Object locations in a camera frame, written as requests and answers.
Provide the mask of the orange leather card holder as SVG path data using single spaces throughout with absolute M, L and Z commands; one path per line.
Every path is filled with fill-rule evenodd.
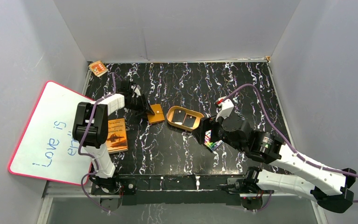
M 161 104 L 151 105 L 151 109 L 154 114 L 147 115 L 149 124 L 156 124 L 156 123 L 163 122 L 165 120 Z

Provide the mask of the yellow oval tray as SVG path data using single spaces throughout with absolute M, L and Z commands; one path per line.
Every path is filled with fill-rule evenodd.
M 200 125 L 203 117 L 202 113 L 181 106 L 172 106 L 166 115 L 169 125 L 189 132 Z

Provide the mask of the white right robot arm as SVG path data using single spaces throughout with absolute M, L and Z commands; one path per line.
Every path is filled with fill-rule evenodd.
M 228 181 L 222 190 L 232 194 L 258 193 L 260 191 L 280 191 L 305 197 L 316 202 L 322 208 L 344 213 L 354 203 L 354 193 L 350 187 L 355 182 L 355 171 L 345 169 L 343 174 L 310 165 L 301 153 L 294 153 L 280 138 L 262 131 L 256 131 L 250 124 L 236 114 L 227 118 L 202 118 L 197 128 L 192 131 L 199 144 L 205 142 L 206 132 L 210 131 L 212 142 L 223 141 L 232 148 L 244 153 L 249 159 L 270 164 L 289 171 L 283 175 L 258 167 L 249 167 L 245 178 Z

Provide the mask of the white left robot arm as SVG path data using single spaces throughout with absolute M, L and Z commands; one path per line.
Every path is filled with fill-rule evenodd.
M 116 92 L 96 101 L 78 103 L 72 129 L 72 138 L 79 142 L 77 153 L 91 158 L 93 175 L 105 179 L 102 187 L 109 194 L 117 193 L 121 182 L 113 177 L 116 167 L 106 146 L 108 116 L 123 108 L 140 115 L 154 114 L 141 87 L 135 82 L 121 81 Z

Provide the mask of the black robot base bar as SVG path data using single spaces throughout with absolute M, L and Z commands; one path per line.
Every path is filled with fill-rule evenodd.
M 91 193 L 102 199 L 117 198 L 120 205 L 212 204 L 259 210 L 273 194 L 261 190 L 244 175 L 114 175 L 90 177 Z

